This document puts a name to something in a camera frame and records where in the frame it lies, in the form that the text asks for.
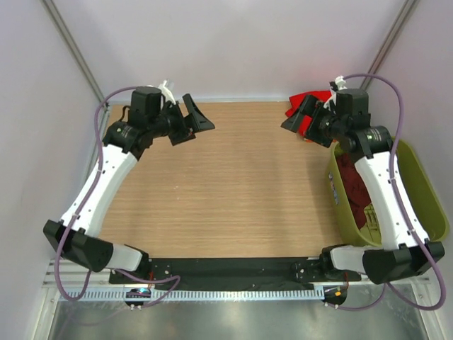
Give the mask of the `bright red t-shirt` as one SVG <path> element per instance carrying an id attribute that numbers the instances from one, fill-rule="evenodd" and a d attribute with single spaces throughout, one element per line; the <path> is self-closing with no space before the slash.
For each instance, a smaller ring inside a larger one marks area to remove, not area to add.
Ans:
<path id="1" fill-rule="evenodd" d="M 315 111 L 331 98 L 329 90 L 315 90 L 290 96 L 290 108 L 286 111 L 283 129 L 297 133 L 306 139 L 314 122 Z"/>

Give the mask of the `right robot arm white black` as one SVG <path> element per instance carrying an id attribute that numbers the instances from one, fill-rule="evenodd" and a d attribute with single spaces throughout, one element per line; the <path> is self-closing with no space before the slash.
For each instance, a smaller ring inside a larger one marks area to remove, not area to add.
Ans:
<path id="1" fill-rule="evenodd" d="M 368 111 L 369 96 L 361 89 L 340 89 L 323 102 L 305 95 L 282 128 L 299 132 L 306 125 L 305 138 L 330 147 L 339 143 L 350 156 L 363 180 L 379 223 L 381 244 L 337 245 L 321 252 L 319 273 L 334 281 L 344 271 L 365 274 L 373 283 L 390 283 L 420 276 L 445 254 L 441 242 L 430 240 L 412 208 L 391 153 L 395 140 L 384 126 L 373 126 Z"/>

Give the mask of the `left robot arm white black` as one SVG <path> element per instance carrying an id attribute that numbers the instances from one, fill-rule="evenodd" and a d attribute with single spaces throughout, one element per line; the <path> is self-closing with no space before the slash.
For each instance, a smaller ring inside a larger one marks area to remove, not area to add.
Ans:
<path id="1" fill-rule="evenodd" d="M 172 145 L 195 139 L 215 125 L 196 106 L 190 94 L 179 102 L 165 84 L 130 89 L 130 104 L 123 118 L 97 136 L 98 161 L 83 188 L 59 221 L 47 221 L 43 232 L 58 258 L 72 261 L 92 272 L 120 269 L 134 283 L 150 274 L 147 253 L 100 239 L 105 215 L 122 182 L 156 138 L 167 137 Z"/>

